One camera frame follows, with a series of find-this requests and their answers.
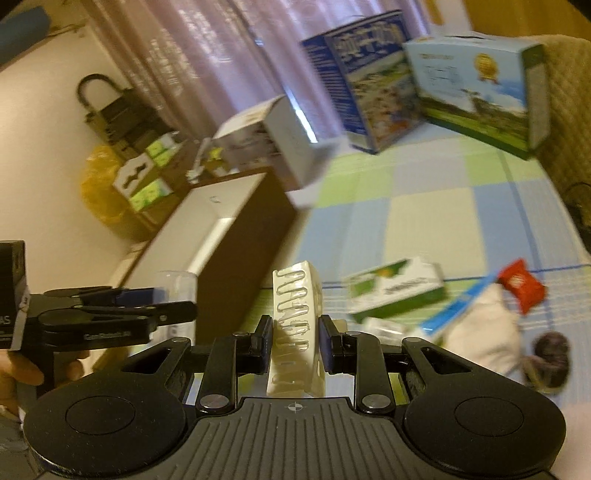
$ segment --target bag handle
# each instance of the bag handle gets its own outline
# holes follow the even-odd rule
[[[76,96],[78,97],[78,101],[88,110],[88,111],[96,111],[94,109],[94,107],[90,104],[90,102],[87,100],[85,94],[84,94],[84,87],[86,86],[87,83],[93,81],[93,80],[102,80],[103,82],[108,83],[111,88],[115,91],[117,91],[120,95],[124,94],[123,89],[117,85],[117,83],[110,77],[107,77],[107,75],[103,75],[102,73],[91,73],[90,75],[87,75],[86,77],[84,77],[80,83],[78,84],[78,87],[76,89]]]

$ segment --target gold medal graphic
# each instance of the gold medal graphic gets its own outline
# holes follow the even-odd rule
[[[480,74],[478,80],[481,82],[490,80],[493,83],[499,83],[497,80],[499,67],[490,55],[487,55],[486,53],[479,53],[476,55],[474,66]]]

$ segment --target black bag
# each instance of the black bag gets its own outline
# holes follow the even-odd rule
[[[93,80],[106,82],[119,93],[117,100],[100,111],[90,104],[84,93],[86,84]],[[172,130],[134,89],[122,89],[107,75],[87,75],[78,84],[76,93],[78,101],[88,110],[86,124],[126,160],[137,157],[148,145]]]

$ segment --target screw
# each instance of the screw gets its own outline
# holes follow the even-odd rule
[[[381,410],[382,408],[389,407],[391,402],[386,395],[372,394],[366,395],[361,401],[370,410]]]
[[[208,410],[219,410],[230,403],[227,397],[219,394],[205,395],[199,403]]]

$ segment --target blue box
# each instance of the blue box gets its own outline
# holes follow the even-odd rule
[[[528,158],[550,133],[544,48],[479,33],[404,46],[423,113],[441,125]]]
[[[402,12],[395,10],[302,42],[353,147],[378,153],[420,122],[402,48],[409,39]]]

